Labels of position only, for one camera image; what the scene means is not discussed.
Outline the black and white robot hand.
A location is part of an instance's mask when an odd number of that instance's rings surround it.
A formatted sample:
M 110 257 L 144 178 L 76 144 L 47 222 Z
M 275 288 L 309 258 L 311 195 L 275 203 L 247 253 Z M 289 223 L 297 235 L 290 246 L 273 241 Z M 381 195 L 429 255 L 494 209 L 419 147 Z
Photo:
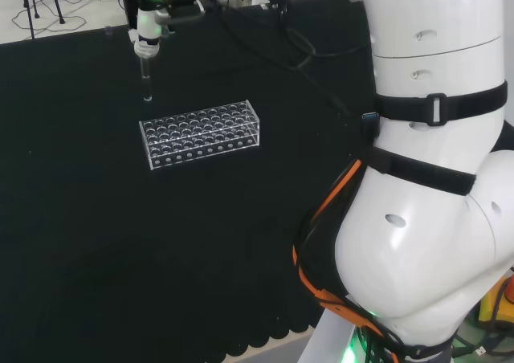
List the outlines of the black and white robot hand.
M 162 27 L 156 22 L 154 11 L 137 11 L 137 25 L 129 30 L 128 36 L 138 57 L 151 59 L 157 56 L 161 31 Z

